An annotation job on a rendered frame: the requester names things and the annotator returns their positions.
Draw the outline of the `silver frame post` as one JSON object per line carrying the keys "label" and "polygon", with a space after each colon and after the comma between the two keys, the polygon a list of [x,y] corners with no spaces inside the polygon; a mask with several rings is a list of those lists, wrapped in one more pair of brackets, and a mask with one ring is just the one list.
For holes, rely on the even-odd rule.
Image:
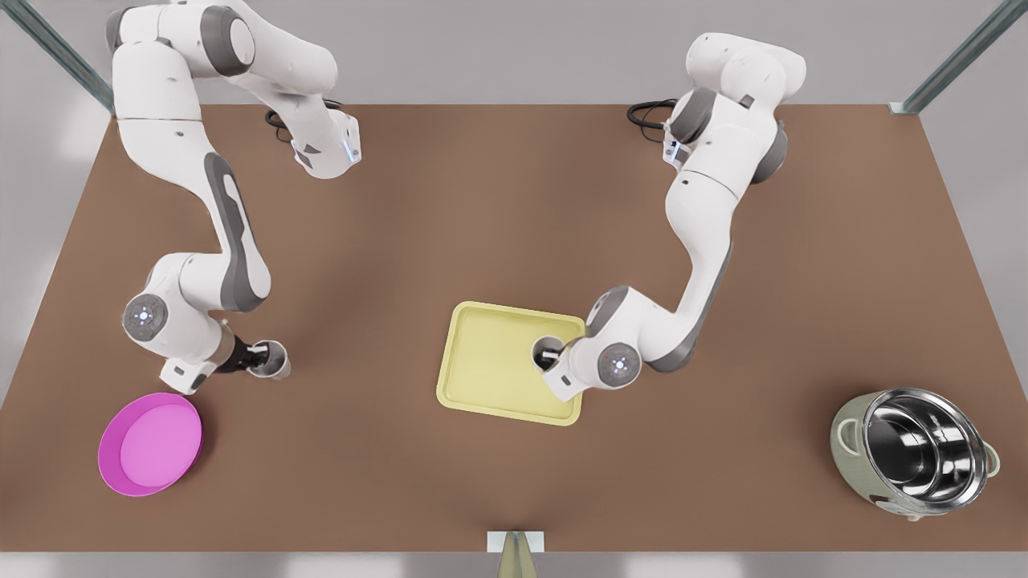
{"label": "silver frame post", "polygon": [[1025,14],[1028,14],[1028,0],[1002,0],[910,96],[904,101],[890,102],[890,112],[895,115],[922,113],[941,92],[950,87],[953,81]]}
{"label": "silver frame post", "polygon": [[0,10],[10,16],[28,36],[50,55],[82,88],[91,95],[110,114],[115,116],[113,91],[91,65],[52,28],[28,0],[0,0]]}
{"label": "silver frame post", "polygon": [[537,578],[533,555],[545,551],[543,531],[488,531],[486,552],[499,553],[498,578]]}

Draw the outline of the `white IKEA cup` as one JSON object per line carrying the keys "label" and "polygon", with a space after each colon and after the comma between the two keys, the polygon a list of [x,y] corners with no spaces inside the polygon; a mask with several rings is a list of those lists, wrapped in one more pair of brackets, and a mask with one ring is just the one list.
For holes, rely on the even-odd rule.
{"label": "white IKEA cup", "polygon": [[262,340],[247,347],[245,370],[254,377],[284,380],[289,376],[291,362],[288,352],[276,340]]}
{"label": "white IKEA cup", "polygon": [[561,338],[555,336],[541,336],[533,344],[530,358],[533,364],[540,372],[550,371],[561,362],[561,355],[566,348],[566,344]]}

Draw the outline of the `yellow rectangular tray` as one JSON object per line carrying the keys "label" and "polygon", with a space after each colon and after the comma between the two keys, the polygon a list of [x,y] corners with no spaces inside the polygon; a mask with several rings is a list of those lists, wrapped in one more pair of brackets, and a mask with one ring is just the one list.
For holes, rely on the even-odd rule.
{"label": "yellow rectangular tray", "polygon": [[584,333],[584,321],[570,315],[463,301],[449,323],[437,399],[448,409],[575,424],[581,395],[570,401],[554,396],[533,362],[533,345],[540,338],[568,344]]}

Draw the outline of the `green pot with steel inside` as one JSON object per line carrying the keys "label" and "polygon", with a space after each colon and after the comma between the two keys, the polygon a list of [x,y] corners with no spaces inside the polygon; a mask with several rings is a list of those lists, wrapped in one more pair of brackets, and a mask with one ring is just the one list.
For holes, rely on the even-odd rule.
{"label": "green pot with steel inside", "polygon": [[834,416],[829,440],[845,483],[911,522],[972,504],[1001,465],[963,411],[921,388],[849,400]]}

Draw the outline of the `pink round bowl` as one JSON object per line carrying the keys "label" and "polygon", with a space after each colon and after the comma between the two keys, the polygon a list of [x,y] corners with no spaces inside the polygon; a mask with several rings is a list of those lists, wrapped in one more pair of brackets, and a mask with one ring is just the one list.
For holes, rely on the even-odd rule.
{"label": "pink round bowl", "polygon": [[190,471],[201,446],[194,404],[181,394],[144,395],[119,410],[100,436],[100,478],[122,496],[151,496]]}

